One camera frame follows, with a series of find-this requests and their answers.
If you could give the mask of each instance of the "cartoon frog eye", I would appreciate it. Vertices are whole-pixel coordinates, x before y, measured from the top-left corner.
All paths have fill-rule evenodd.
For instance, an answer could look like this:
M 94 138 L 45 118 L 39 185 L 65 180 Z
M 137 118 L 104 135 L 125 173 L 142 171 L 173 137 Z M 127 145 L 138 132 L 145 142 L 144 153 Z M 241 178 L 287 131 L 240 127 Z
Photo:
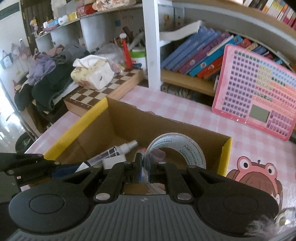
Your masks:
M 238 169 L 246 170 L 252 165 L 251 161 L 247 157 L 240 157 L 238 161 Z
M 265 165 L 265 169 L 267 170 L 268 174 L 271 175 L 271 176 L 277 176 L 277 171 L 276 171 L 276 168 L 273 164 L 271 163 L 267 163 Z

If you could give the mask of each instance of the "purple cloth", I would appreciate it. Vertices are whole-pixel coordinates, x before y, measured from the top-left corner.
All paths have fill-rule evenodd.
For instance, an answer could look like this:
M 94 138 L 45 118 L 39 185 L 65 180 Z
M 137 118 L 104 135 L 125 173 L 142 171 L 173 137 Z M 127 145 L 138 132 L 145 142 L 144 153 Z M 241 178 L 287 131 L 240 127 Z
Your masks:
M 46 54 L 38 53 L 34 58 L 35 59 L 30 64 L 28 77 L 28 82 L 31 86 L 34 86 L 35 83 L 42 80 L 44 76 L 56 68 L 53 59 Z

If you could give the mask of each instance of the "purple book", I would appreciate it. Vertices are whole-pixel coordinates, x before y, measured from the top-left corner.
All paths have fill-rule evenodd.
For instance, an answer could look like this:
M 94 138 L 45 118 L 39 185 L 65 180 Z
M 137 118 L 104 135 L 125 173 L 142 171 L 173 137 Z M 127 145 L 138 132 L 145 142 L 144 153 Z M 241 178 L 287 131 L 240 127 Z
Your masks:
M 207 45 L 204 49 L 199 51 L 194 57 L 192 57 L 182 68 L 179 69 L 181 74 L 188 74 L 191 69 L 193 69 L 198 63 L 204 58 L 207 57 L 207 53 L 210 52 L 217 45 L 222 43 L 225 39 L 230 37 L 229 32 L 224 32 L 216 39 L 214 39 L 209 45 Z

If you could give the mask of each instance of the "row of books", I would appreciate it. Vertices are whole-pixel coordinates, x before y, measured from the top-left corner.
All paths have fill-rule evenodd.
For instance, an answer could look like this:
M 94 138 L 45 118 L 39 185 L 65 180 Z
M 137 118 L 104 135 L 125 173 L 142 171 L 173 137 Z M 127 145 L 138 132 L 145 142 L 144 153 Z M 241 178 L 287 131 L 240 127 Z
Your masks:
M 243 5 L 261 10 L 296 29 L 296 12 L 284 0 L 244 0 Z
M 282 64 L 268 49 L 247 38 L 229 32 L 214 31 L 201 27 L 189 36 L 160 64 L 162 69 L 211 79 L 220 73 L 226 44 L 238 45 Z

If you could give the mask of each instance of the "silver screw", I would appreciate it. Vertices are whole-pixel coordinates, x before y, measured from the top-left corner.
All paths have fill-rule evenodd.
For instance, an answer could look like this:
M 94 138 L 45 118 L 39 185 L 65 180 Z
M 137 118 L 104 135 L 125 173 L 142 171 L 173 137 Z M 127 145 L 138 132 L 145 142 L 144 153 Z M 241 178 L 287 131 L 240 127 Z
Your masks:
M 110 198 L 110 194 L 108 193 L 99 193 L 96 195 L 96 199 L 100 200 L 100 201 L 106 201 Z
M 178 198 L 179 200 L 187 201 L 187 200 L 191 199 L 192 196 L 191 196 L 189 193 L 184 192 L 184 193 L 179 193 L 179 194 L 177 195 L 177 198 Z

